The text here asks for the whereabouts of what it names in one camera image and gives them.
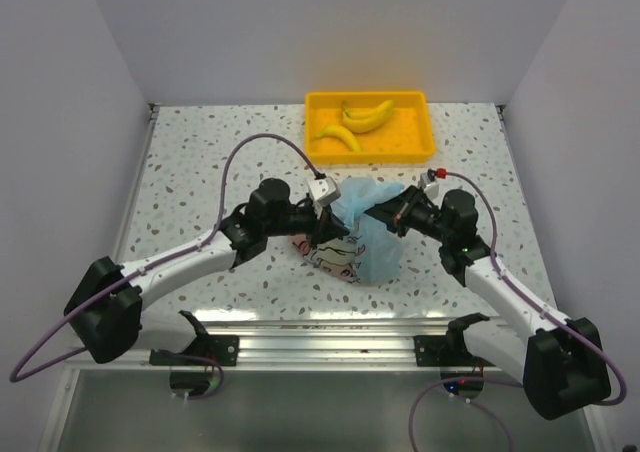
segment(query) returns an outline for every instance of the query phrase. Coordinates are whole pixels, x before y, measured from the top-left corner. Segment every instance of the yellow banana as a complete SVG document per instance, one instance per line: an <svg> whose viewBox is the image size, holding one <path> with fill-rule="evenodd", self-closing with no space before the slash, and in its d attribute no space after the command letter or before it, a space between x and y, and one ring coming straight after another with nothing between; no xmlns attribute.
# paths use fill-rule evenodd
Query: yellow banana
<svg viewBox="0 0 640 452"><path fill-rule="evenodd" d="M354 135L346 128L341 125L328 125L324 129L319 132L316 132L316 139L321 139L323 137L335 137L343 141L349 150L352 152L360 152L362 151L362 147L360 147L360 143L354 137Z"/></svg>
<svg viewBox="0 0 640 452"><path fill-rule="evenodd" d="M363 134L380 127L393 114L393 100L385 100L370 111L354 112L342 107L342 123L347 129L356 134Z"/></svg>
<svg viewBox="0 0 640 452"><path fill-rule="evenodd" d="M342 103L342 112L354 120L368 119L377 114L383 113L387 109L393 109L393 100L385 100L377 107L369 110L351 110L347 107L347 103Z"/></svg>

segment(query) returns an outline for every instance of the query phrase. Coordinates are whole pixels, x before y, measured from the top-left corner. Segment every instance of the white enclosure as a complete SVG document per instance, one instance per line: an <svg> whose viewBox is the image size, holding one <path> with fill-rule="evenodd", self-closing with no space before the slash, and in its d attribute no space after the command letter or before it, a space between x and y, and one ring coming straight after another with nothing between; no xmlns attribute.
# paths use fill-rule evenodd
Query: white enclosure
<svg viewBox="0 0 640 452"><path fill-rule="evenodd" d="M640 444L638 19L638 0L0 0L5 376L112 252L148 103L415 88L507 104L558 304L598 325L629 379L602 434ZM0 449L37 449L59 370L2 382Z"/></svg>

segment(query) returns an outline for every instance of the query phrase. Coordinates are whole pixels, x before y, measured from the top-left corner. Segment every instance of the bag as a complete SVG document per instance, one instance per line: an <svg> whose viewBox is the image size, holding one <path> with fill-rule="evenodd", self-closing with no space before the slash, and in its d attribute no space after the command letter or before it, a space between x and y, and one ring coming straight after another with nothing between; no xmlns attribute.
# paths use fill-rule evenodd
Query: bag
<svg viewBox="0 0 640 452"><path fill-rule="evenodd" d="M350 230L349 235L315 249L304 235L292 237L291 241L304 260L346 282L363 285L387 282L400 272L402 244L382 222L364 212L397 196L403 189L402 184L376 183L369 177L345 179L340 184L341 196L331 204L331 209Z"/></svg>

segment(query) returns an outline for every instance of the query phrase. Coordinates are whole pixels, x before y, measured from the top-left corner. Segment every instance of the speckled table surface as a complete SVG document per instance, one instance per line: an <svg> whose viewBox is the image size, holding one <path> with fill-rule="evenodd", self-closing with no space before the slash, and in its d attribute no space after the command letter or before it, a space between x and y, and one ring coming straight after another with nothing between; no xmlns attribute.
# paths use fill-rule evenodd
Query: speckled table surface
<svg viewBox="0 0 640 452"><path fill-rule="evenodd" d="M499 226L498 251L510 270L542 299L554 303L540 250L493 104L430 104L438 152L430 167L446 167L476 180ZM213 225L226 156L242 138L258 132L302 143L303 105L161 107L144 166L121 260L156 254L200 235ZM417 166L331 167L340 181L368 175L415 184ZM231 167L227 207L245 202L263 177L285 179L292 200L302 197L310 173L288 148L273 140L248 144ZM459 187L455 179L441 184ZM479 228L490 237L482 204ZM336 320L495 315L478 296L442 269L438 244L411 232L403 239L400 276L382 286L349 285L304 263L285 238L237 270L211 275L154 305L161 314L191 310L203 321Z"/></svg>

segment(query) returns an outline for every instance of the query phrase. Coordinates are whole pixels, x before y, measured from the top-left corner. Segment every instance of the cable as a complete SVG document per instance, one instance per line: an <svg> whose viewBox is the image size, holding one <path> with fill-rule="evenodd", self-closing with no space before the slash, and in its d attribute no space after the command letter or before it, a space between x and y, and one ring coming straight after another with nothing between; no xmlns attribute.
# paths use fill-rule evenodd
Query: cable
<svg viewBox="0 0 640 452"><path fill-rule="evenodd" d="M600 348L598 348L598 346L593 344L590 340L584 338L582 335L577 333L575 330L573 330L572 328L570 328L560 320L556 319L551 315L548 315L542 307L540 307L533 300L531 300L527 296L527 294L525 294L524 291L522 291L522 289L520 289L520 287L518 287L506 274L502 273L502 268L498 263L497 253L496 253L496 243L498 242L498 224L496 221L496 216L493 212L493 209L491 208L491 204L489 204L489 201L487 200L487 197L484 195L482 190L480 190L480 187L478 187L476 183L472 181L470 178L468 178L467 176L456 173L456 172L449 172L449 171L445 171L444 174L445 174L445 177L447 175L450 175L451 177L457 177L458 179L464 180L471 187L473 187L473 189L477 192L477 194L482 199L482 202L484 202L484 205L487 208L487 211L489 212L489 218L491 219L491 228L493 229L491 234L491 251L489 253L491 257L491 264L493 265L493 268L496 271L496 273L502 277L502 279L504 280L504 283L507 284L509 288L513 290L513 292L515 292L518 297L520 297L523 301L525 301L535 311L543 314L545 318L549 320L549 322L551 322L553 325L561 329L563 332L569 334L571 337L576 339L578 342L580 342L582 345L584 345L589 350L591 350L594 354L596 354L601 360L603 360L609 366L613 374L616 376L616 379L620 384L620 392L618 393L618 397L616 397L615 399L596 402L595 405L612 406L612 405L620 404L627 396L627 382L625 381L624 376L622 375L622 371L618 368L618 366L613 362L613 360L607 354L605 354Z"/></svg>
<svg viewBox="0 0 640 452"><path fill-rule="evenodd" d="M225 195L226 195L226 191L227 191L227 176L229 175L229 168L231 166L231 162L232 162L233 158L236 156L236 154L239 152L239 150L242 147L244 147L249 142L252 142L252 141L254 141L256 139L263 139L263 138L264 139L274 139L274 140L277 140L277 141L284 142L286 145L291 147L298 155L300 155L300 157L302 157L302 159L307 163L307 165L309 166L309 168L311 169L311 171L314 173L314 175L316 177L318 177L320 175L318 170L311 163L311 160L309 159L309 157L307 157L305 155L305 153L302 150L300 150L300 148L296 144L291 142L289 139L286 139L286 138L284 138L284 137L282 137L280 135L277 135L277 134L268 134L268 133L255 134L255 135L252 135L250 137L247 137L246 139L243 139L242 141L240 141L233 148L233 150L229 154L229 157L227 158L227 160L226 160L226 162L224 164L224 168L222 170L222 185L220 186L220 203L218 205L218 216L216 217L216 222L215 222L215 225L214 225L213 229L211 230L211 233L205 237L205 239L201 242L201 245L200 246L192 245L191 247L186 247L186 248L184 248L182 250L178 250L178 251L173 252L171 254L168 254L168 255L166 255L164 257L160 257L159 259L156 259L155 261L150 262L149 264L147 264L142 270L136 270L136 271L132 272L131 274L129 274L126 277L123 277L122 279L120 279L120 280L116 281L115 283L109 285L108 287L106 287L105 289L101 290L100 292L98 292L96 295L94 295L90 299L88 299L85 302L83 302L80 305L78 305L75 309L73 309L67 315L62 317L62 319L60 319L53 327L51 327L51 329L49 329L27 351L27 353L18 361L16 366L11 371L11 374L9 375L9 381L15 383L15 382L20 382L22 380L28 379L29 377L37 374L38 372L41 372L41 371L43 371L45 369L48 369L49 367L51 367L51 366L53 366L55 364L58 364L58 363L60 363L60 362L62 362L64 360L68 359L69 357L73 357L74 355L78 355L78 354L80 354L82 352L85 352L87 350L86 347L75 349L75 350L73 350L71 352L67 352L67 353L65 353L65 354L63 354L63 355L61 355L59 357L51 359L51 360L45 362L42 365L34 367L33 369L28 370L27 372L24 372L22 374L20 373L22 371L22 369L24 368L24 366L33 358L33 356L36 353L38 353L38 351L44 346L44 344L46 344L49 340L51 340L51 338L55 334L57 334L58 331L60 329L62 329L62 327L64 327L69 322L71 322L82 311L84 311L85 309L87 309L91 305L95 304L96 302L102 300L104 297L108 296L112 292L115 292L120 287L125 285L127 282L130 282L131 280L139 277L140 275L142 275L143 272L152 270L152 269L154 269L154 268L156 268L156 267L158 267L160 265L166 264L167 262L170 262L170 261L175 260L177 258L183 257L185 255L191 254L192 252L195 252L195 251L199 250L199 248L201 248L202 246L206 246L206 245L210 244L211 241L213 240L213 238L215 237L215 235L218 233L218 230L220 229L220 223L222 222L222 216L224 214Z"/></svg>
<svg viewBox="0 0 640 452"><path fill-rule="evenodd" d="M214 369L218 369L218 371L220 372L220 380L218 381L217 384L215 384L215 386L210 387L209 390L207 390L202 395L187 396L188 400L206 399L208 397L211 397L212 395L215 395L218 392L218 390L220 390L220 387L222 387L222 383L224 382L224 371L222 370L222 367L220 366L220 364L218 364L215 360L208 359L206 357L198 357L198 356L195 356L195 355L176 354L175 352L171 352L169 350L161 350L160 352L162 352L163 354L165 354L165 355L167 355L169 357L172 357L174 359L182 359L182 360L189 360L189 361L192 361L192 362L200 362L201 364L205 364L205 366L206 365L210 365Z"/></svg>
<svg viewBox="0 0 640 452"><path fill-rule="evenodd" d="M491 377L472 377L472 376L451 377L448 379L438 380L437 382L430 384L428 387L426 387L422 392L418 394L418 396L413 401L413 404L411 404L411 411L409 412L409 440L411 441L411 448L413 449L413 452L419 452L418 445L416 444L415 434L413 431L413 428L414 428L413 423L416 415L416 409L418 408L418 404L420 403L420 401L423 399L425 395L427 395L431 390L435 389L436 387L459 382L461 380L464 380L466 382L487 382L490 384L505 385L507 387L522 387L522 385L520 385L519 383L510 381L510 380L494 379ZM466 400L464 397L459 397L459 396L456 396L456 397L461 400ZM502 420L495 412L489 409L486 405L477 403L473 400L470 400L467 403L486 412L487 414L489 414L491 417L495 419L495 421L500 425L505 435L507 436L509 452L513 452L515 450L513 436L511 435L511 432L507 428L507 424L504 422L504 420Z"/></svg>

